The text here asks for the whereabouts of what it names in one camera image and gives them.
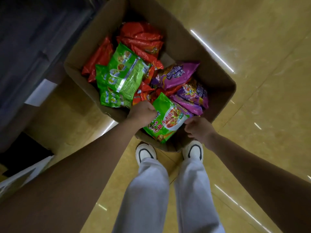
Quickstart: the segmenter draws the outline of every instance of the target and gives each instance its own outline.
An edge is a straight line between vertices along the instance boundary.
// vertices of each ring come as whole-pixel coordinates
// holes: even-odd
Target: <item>white sneaker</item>
[[[197,158],[203,163],[203,146],[200,142],[193,140],[183,148],[184,160],[189,158]]]
[[[140,165],[144,158],[153,158],[156,160],[156,151],[151,145],[142,143],[136,148],[135,156],[138,165]]]

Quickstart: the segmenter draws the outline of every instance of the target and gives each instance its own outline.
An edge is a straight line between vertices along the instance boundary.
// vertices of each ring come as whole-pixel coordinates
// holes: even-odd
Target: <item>purple noodle package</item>
[[[195,72],[199,64],[198,61],[178,61],[163,70],[158,70],[152,84],[162,87],[164,90],[184,84]]]
[[[203,110],[201,106],[196,105],[190,101],[186,101],[178,95],[171,95],[169,98],[193,114],[196,114],[196,115],[203,114]]]
[[[204,108],[208,108],[207,91],[202,84],[198,83],[194,78],[188,83],[185,83],[183,87],[177,91],[177,95],[196,105],[202,105]]]

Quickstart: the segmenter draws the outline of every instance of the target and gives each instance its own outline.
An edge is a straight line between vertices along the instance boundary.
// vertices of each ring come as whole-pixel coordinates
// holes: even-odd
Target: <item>forearm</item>
[[[138,130],[125,120],[0,205],[5,232],[79,232]]]
[[[211,150],[284,232],[311,231],[311,185],[301,178],[214,135]]]

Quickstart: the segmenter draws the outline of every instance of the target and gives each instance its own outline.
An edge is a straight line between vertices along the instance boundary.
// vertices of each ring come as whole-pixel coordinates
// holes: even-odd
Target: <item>person's right hand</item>
[[[218,133],[213,128],[213,125],[203,117],[193,116],[185,121],[185,131],[188,137],[194,137],[199,142],[211,149],[214,139]]]

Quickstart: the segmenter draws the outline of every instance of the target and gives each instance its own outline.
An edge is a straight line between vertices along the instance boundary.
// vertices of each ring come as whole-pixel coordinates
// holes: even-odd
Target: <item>tiled floor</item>
[[[311,0],[158,0],[237,83],[213,125],[242,147],[311,181]],[[115,125],[66,78],[26,132],[56,154],[70,155]],[[133,138],[81,232],[110,232],[123,194],[136,176]],[[181,154],[157,150],[173,181]],[[226,232],[280,230],[212,152],[204,149],[216,209]],[[177,232],[170,187],[164,232]]]

